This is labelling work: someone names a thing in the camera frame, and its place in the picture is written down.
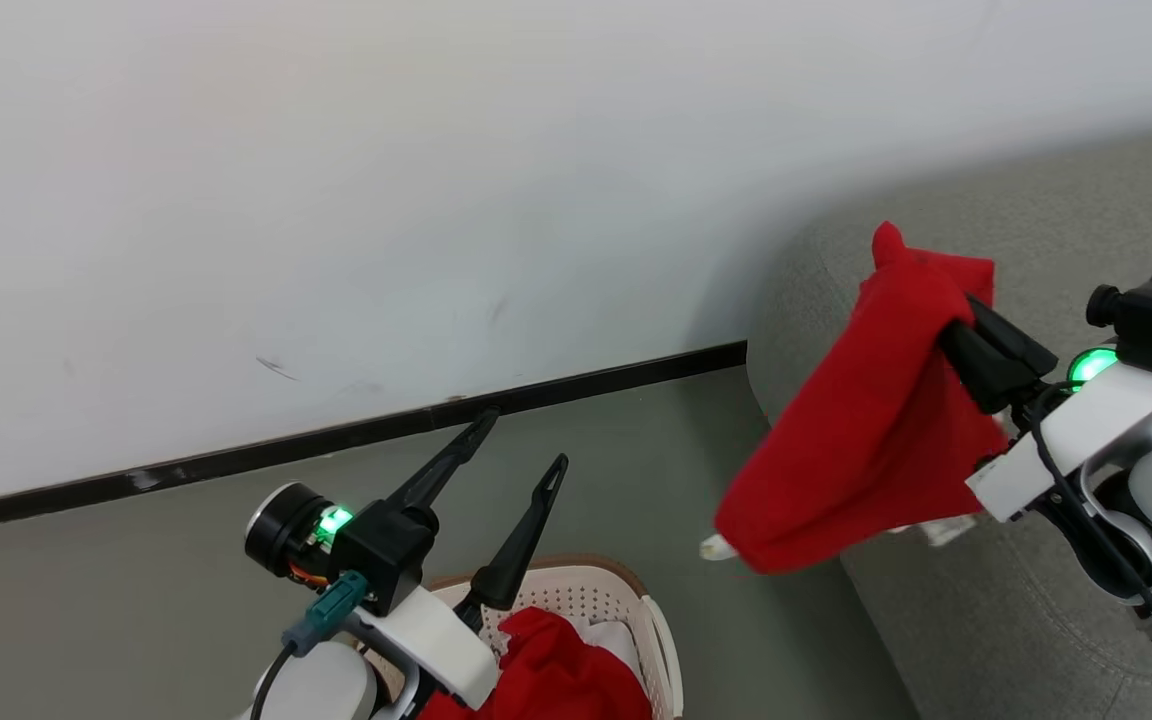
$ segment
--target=green led light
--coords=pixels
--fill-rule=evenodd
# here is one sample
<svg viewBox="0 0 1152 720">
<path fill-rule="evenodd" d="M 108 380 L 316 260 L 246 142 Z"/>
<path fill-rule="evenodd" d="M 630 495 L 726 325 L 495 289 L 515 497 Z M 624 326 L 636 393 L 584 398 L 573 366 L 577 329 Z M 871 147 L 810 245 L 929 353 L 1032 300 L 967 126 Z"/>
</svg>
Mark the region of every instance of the green led light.
<svg viewBox="0 0 1152 720">
<path fill-rule="evenodd" d="M 314 537 L 319 541 L 332 544 L 332 539 L 335 537 L 338 530 L 348 523 L 349 520 L 353 520 L 353 511 L 348 511 L 344 507 L 338 507 L 324 515 L 323 520 L 319 520 L 319 526 L 314 529 Z"/>
<path fill-rule="evenodd" d="M 349 520 L 353 520 L 353 511 L 348 511 L 344 507 L 338 507 L 331 515 L 319 520 L 319 529 L 324 532 L 335 533 L 340 525 L 348 523 Z"/>
<path fill-rule="evenodd" d="M 1075 357 L 1074 362 L 1070 363 L 1069 379 L 1070 381 L 1086 382 L 1089 379 L 1105 372 L 1106 367 L 1117 363 L 1117 361 L 1119 354 L 1114 351 L 1114 348 L 1093 347 L 1092 350 L 1087 350 Z"/>
</svg>

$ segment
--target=white cloth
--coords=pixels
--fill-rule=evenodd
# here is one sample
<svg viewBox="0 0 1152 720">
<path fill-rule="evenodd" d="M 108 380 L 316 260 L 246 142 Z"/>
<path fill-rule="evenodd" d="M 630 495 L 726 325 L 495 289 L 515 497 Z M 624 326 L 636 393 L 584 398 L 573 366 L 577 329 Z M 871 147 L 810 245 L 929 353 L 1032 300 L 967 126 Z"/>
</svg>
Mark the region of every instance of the white cloth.
<svg viewBox="0 0 1152 720">
<path fill-rule="evenodd" d="M 589 617 L 563 615 L 563 620 L 576 628 L 579 638 L 591 647 L 600 647 L 611 652 L 617 660 L 634 670 L 634 676 L 643 685 L 643 670 L 639 669 L 639 651 L 634 645 L 634 632 L 620 620 L 608 620 L 605 623 L 590 623 Z"/>
<path fill-rule="evenodd" d="M 700 558 L 704 560 L 732 560 L 735 556 L 736 548 L 719 533 L 713 533 L 704 543 L 700 543 Z"/>
</svg>

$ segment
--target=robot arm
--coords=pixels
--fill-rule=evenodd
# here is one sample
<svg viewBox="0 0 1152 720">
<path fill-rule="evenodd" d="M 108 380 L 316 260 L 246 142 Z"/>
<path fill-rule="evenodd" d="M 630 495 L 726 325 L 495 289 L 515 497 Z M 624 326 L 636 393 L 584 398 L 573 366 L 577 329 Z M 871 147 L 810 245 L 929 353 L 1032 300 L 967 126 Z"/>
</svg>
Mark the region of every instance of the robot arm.
<svg viewBox="0 0 1152 720">
<path fill-rule="evenodd" d="M 1068 382 L 1044 382 L 1055 356 L 973 310 L 975 327 L 947 328 L 942 350 L 980 410 L 1010 407 L 1023 434 L 969 487 L 998 520 L 1049 520 L 1152 641 L 1152 279 L 1127 293 L 1098 288 L 1087 321 L 1117 336 L 1076 357 Z"/>
<path fill-rule="evenodd" d="M 465 600 L 448 607 L 422 588 L 420 566 L 439 529 L 431 506 L 498 415 L 485 411 L 393 495 L 357 515 L 300 483 L 262 502 L 247 525 L 247 554 L 319 597 L 283 632 L 283 652 L 238 720 L 410 720 L 435 691 L 483 706 L 499 675 L 478 634 L 483 607 L 511 608 L 567 471 L 567 456 L 559 455 L 503 546 L 475 574 Z M 325 642 L 339 632 L 396 667 L 403 676 L 396 697 L 361 651 Z"/>
</svg>

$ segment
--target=gray sofa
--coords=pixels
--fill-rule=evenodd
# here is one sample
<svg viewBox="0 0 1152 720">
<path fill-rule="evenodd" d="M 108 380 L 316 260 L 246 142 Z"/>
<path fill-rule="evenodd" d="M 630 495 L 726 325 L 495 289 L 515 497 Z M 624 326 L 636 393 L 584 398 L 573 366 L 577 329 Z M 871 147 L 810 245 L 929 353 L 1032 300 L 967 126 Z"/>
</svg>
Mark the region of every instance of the gray sofa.
<svg viewBox="0 0 1152 720">
<path fill-rule="evenodd" d="M 911 247 L 995 259 L 998 309 L 1069 361 L 1106 336 L 1083 320 L 1092 288 L 1152 273 L 1152 136 L 905 188 L 797 234 L 749 341 L 770 418 L 844 327 L 882 220 Z M 982 518 L 941 548 L 882 535 L 844 564 L 925 720 L 1152 719 L 1152 647 L 1041 518 Z"/>
</svg>

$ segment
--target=black camera lens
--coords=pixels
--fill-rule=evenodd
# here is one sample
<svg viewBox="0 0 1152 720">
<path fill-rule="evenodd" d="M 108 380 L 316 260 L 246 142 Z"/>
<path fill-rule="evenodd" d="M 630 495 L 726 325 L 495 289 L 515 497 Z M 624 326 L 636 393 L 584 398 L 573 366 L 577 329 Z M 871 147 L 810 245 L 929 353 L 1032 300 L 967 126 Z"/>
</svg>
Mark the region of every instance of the black camera lens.
<svg viewBox="0 0 1152 720">
<path fill-rule="evenodd" d="M 1087 324 L 1094 328 L 1107 328 L 1119 319 L 1119 300 L 1123 293 L 1112 285 L 1098 286 L 1087 301 Z"/>
<path fill-rule="evenodd" d="M 287 577 L 291 573 L 288 561 L 303 551 L 329 507 L 332 501 L 301 483 L 276 488 L 248 521 L 243 551 L 262 568 Z"/>
</svg>

